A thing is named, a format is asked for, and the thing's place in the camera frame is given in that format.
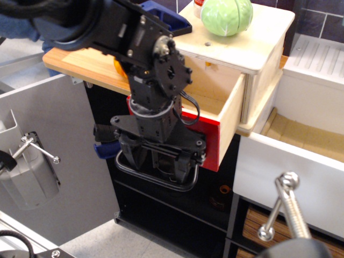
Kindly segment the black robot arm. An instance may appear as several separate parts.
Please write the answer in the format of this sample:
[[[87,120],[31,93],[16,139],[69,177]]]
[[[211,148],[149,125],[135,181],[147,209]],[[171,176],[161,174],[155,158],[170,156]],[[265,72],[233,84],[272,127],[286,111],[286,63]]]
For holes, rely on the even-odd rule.
[[[96,125],[99,155],[119,170],[176,191],[197,181],[203,134],[189,130],[182,99],[192,70],[159,17],[129,1],[1,1],[1,14],[28,20],[53,47],[93,48],[119,61],[130,84],[130,115]]]

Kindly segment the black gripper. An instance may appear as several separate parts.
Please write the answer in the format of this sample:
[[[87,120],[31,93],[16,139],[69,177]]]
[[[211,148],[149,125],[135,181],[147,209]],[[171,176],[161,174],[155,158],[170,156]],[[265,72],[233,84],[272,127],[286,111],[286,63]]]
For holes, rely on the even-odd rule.
[[[111,125],[122,153],[129,164],[140,169],[148,154],[170,158],[174,162],[174,179],[177,183],[195,182],[198,165],[205,160],[204,135],[188,129],[198,122],[182,119],[181,107],[148,110],[134,107],[131,115],[114,116]]]

